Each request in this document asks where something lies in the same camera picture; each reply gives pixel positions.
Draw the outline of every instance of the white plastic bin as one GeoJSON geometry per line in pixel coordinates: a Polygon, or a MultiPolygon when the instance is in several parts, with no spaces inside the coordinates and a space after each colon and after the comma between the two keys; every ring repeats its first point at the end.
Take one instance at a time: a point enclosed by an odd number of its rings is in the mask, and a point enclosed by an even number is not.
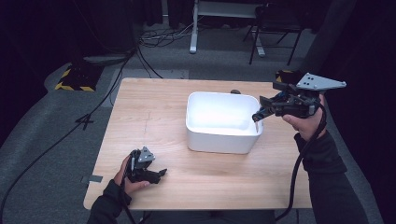
{"type": "Polygon", "coordinates": [[[260,109],[250,95],[194,92],[187,103],[187,137],[191,150],[246,154],[263,131],[259,131],[251,116],[260,109]]]}

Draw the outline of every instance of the table top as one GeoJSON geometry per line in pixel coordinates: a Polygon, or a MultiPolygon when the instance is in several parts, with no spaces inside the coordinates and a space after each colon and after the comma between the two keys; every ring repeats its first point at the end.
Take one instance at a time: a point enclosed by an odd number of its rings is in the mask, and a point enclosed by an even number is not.
{"type": "MultiPolygon", "coordinates": [[[[289,204],[290,180],[298,156],[295,131],[271,116],[248,154],[198,152],[187,147],[186,108],[195,91],[230,92],[259,98],[278,93],[269,82],[125,78],[107,125],[84,206],[96,198],[134,149],[146,146],[156,157],[148,168],[167,173],[158,185],[134,193],[134,210],[277,209],[289,204]]],[[[308,176],[297,175],[295,208],[312,207],[308,176]]]]}

